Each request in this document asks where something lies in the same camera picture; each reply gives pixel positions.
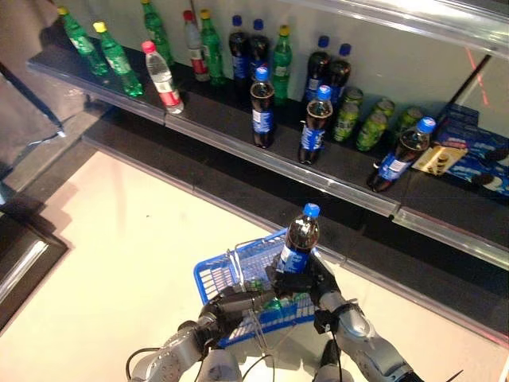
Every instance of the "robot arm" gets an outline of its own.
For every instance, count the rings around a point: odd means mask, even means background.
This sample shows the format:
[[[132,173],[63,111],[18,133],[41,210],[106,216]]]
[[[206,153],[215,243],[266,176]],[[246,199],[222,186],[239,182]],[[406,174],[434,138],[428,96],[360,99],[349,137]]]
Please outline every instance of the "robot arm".
[[[272,291],[242,292],[235,287],[226,288],[204,306],[197,322],[185,322],[157,352],[143,357],[134,366],[130,382],[177,382],[186,370],[204,359],[208,348],[231,334],[243,320],[244,311],[260,310],[274,297]],[[213,370],[213,380],[239,380],[239,366],[224,350],[212,350],[204,364],[223,366],[203,367],[204,373]]]

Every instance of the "water bottle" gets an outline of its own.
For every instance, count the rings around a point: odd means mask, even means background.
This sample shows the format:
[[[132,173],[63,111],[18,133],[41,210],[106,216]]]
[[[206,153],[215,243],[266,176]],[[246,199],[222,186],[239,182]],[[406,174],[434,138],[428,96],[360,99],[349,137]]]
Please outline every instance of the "water bottle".
[[[201,36],[200,31],[196,27],[194,13],[191,10],[185,10],[184,20],[185,44],[188,46],[194,76],[200,82],[209,81],[210,76],[208,75],[208,68],[201,50]]]
[[[331,57],[327,53],[328,36],[320,36],[318,50],[308,60],[308,76],[305,83],[303,102],[308,103],[317,95],[317,89],[325,83]]]
[[[320,229],[317,218],[320,207],[308,203],[302,215],[299,215],[288,227],[285,247],[276,270],[281,273],[302,273],[308,262],[309,253],[318,243]]]
[[[85,29],[78,24],[73,16],[69,14],[69,11],[64,6],[58,7],[58,14],[62,22],[64,23],[64,30],[71,40],[78,53],[88,61],[92,73],[96,76],[104,76],[108,73],[108,67],[106,62],[99,56],[95,46],[88,40]]]
[[[331,103],[334,107],[339,103],[343,95],[344,86],[350,77],[352,67],[347,59],[351,50],[352,46],[350,44],[342,44],[340,46],[340,58],[334,60],[330,66],[328,85],[331,87]]]
[[[421,119],[413,129],[404,131],[398,145],[391,151],[367,179],[367,185],[375,192],[385,191],[391,187],[401,175],[429,147],[429,135],[437,124],[430,117]]]
[[[150,40],[156,45],[157,51],[165,59],[168,66],[173,65],[173,56],[169,47],[165,27],[150,0],[141,0],[145,18],[145,28],[150,35]]]
[[[256,69],[260,66],[269,67],[269,39],[261,34],[263,20],[257,18],[253,21],[254,34],[250,39],[251,46],[251,79],[255,80]]]
[[[308,103],[307,116],[302,129],[301,144],[299,146],[299,162],[312,165],[317,159],[323,146],[325,129],[332,115],[331,88],[321,85],[317,97]]]
[[[281,25],[279,40],[274,49],[274,90],[276,105],[283,105],[288,98],[289,65],[292,48],[289,45],[289,26]]]
[[[251,85],[253,105],[253,141],[266,149],[272,143],[274,87],[269,82],[269,70],[256,69],[255,82]]]
[[[249,38],[241,30],[242,18],[236,14],[231,18],[233,29],[230,33],[228,43],[230,45],[231,63],[233,65],[233,81],[235,89],[240,96],[246,98],[251,77],[249,74]]]
[[[184,103],[173,85],[172,73],[165,59],[156,51],[152,41],[145,41],[142,48],[146,54],[146,68],[166,110],[171,114],[180,114],[184,110]]]
[[[122,46],[110,35],[104,21],[97,21],[93,26],[101,37],[101,49],[106,61],[108,61],[115,74],[120,77],[124,92],[131,97],[142,95],[142,85],[130,67]]]

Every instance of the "cable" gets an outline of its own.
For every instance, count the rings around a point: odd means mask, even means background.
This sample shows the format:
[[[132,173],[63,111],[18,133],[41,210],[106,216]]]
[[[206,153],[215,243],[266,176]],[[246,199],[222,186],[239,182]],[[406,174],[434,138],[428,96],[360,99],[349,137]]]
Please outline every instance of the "cable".
[[[251,369],[258,364],[258,362],[260,362],[262,360],[265,360],[267,357],[272,357],[272,382],[275,382],[276,381],[276,365],[274,363],[274,356],[272,354],[266,354],[265,356],[260,357],[255,363],[253,363],[249,367],[249,369],[246,371],[244,376],[242,377],[242,381],[244,381],[246,379],[246,376],[247,376],[248,372],[250,372]]]
[[[139,353],[148,353],[148,352],[157,352],[160,348],[141,348],[141,349],[138,349],[136,350],[134,353],[132,353],[129,358],[127,358],[127,361],[126,361],[126,376],[127,376],[127,380],[130,381],[130,371],[129,371],[129,366],[130,366],[130,361],[136,357]]]
[[[340,368],[340,382],[343,382],[343,369],[341,368],[341,350],[340,350],[340,347],[337,345],[336,335],[334,334],[333,331],[331,331],[331,333],[332,333],[332,339],[334,340],[334,344],[336,344],[337,364],[339,365],[339,368]]]

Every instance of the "bottle label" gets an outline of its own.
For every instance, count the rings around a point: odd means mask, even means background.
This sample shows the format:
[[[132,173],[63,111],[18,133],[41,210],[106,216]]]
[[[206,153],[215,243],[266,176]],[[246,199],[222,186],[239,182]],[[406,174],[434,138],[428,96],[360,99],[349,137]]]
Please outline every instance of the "bottle label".
[[[173,92],[159,93],[162,103],[165,106],[176,106],[181,102],[181,96],[178,94],[178,90]]]
[[[259,134],[272,130],[272,111],[256,111],[253,109],[253,130]]]
[[[393,153],[388,154],[379,167],[379,176],[394,181],[401,177],[401,174],[412,164],[412,162],[400,162],[396,160]]]
[[[331,102],[336,105],[343,95],[344,86],[331,86]]]
[[[304,126],[301,136],[301,145],[306,150],[316,151],[321,149],[324,141],[325,130],[310,130]]]
[[[106,59],[108,61],[108,64],[110,64],[111,68],[116,74],[119,75],[127,74],[131,70],[129,61],[127,61],[127,58],[125,56],[117,56],[113,59],[106,56]]]
[[[192,70],[196,74],[205,74],[208,72],[201,49],[190,49],[189,56],[191,57]]]
[[[231,62],[233,64],[233,75],[237,78],[246,78],[248,74],[249,59],[244,56],[233,56],[231,58]]]
[[[288,66],[276,66],[274,68],[274,75],[276,77],[284,77],[289,74],[288,71]]]
[[[85,36],[72,38],[71,43],[82,54],[89,54],[94,51],[94,45]]]
[[[317,89],[322,85],[321,79],[309,78],[308,86],[305,88],[305,98],[311,101],[317,96]]]
[[[286,245],[283,247],[277,270],[288,273],[302,273],[308,262],[309,255],[305,252],[294,251]]]

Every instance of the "plastic basket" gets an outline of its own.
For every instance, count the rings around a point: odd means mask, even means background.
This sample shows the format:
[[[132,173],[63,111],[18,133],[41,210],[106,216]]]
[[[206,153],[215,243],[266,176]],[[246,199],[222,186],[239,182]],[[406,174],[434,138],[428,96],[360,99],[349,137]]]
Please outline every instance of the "plastic basket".
[[[286,229],[235,247],[234,251],[227,251],[222,255],[198,263],[194,268],[194,278],[201,301],[206,304],[223,288],[236,283],[257,280],[264,289],[270,288],[265,267],[272,263],[273,258],[281,253],[285,243]],[[268,333],[276,329],[293,326],[314,319],[314,306],[309,296],[303,294],[300,298],[289,301],[280,309],[264,310],[257,315],[261,330]],[[239,327],[229,338],[220,344],[228,346],[239,341],[252,338],[256,334],[258,323],[252,317],[244,318]]]

